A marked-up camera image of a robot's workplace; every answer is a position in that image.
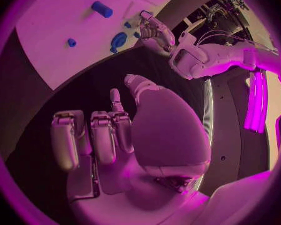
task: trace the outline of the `pink light strip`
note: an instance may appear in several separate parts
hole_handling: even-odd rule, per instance
[[[251,130],[258,131],[260,127],[262,111],[263,111],[263,80],[261,72],[255,73],[256,92],[255,92],[255,108],[253,112]]]
[[[254,73],[250,73],[250,94],[248,102],[248,110],[244,122],[244,128],[250,130],[252,125],[252,119],[255,110],[255,90],[256,90],[256,77]]]
[[[262,74],[262,91],[263,91],[263,101],[262,101],[262,113],[259,122],[258,133],[263,134],[266,128],[266,120],[268,113],[268,81],[267,75],[264,71]]]

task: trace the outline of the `dark floor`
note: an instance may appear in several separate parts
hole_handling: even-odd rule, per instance
[[[7,160],[15,181],[31,201],[60,224],[74,224],[66,197],[67,174],[57,166],[50,138],[52,117],[57,111],[83,110],[86,119],[93,111],[110,111],[110,90],[118,88],[131,118],[136,105],[124,85],[127,74],[142,75],[181,96],[203,120],[204,81],[185,80],[174,73],[167,59],[144,47],[130,50],[85,72],[60,90],[27,126],[16,150]]]

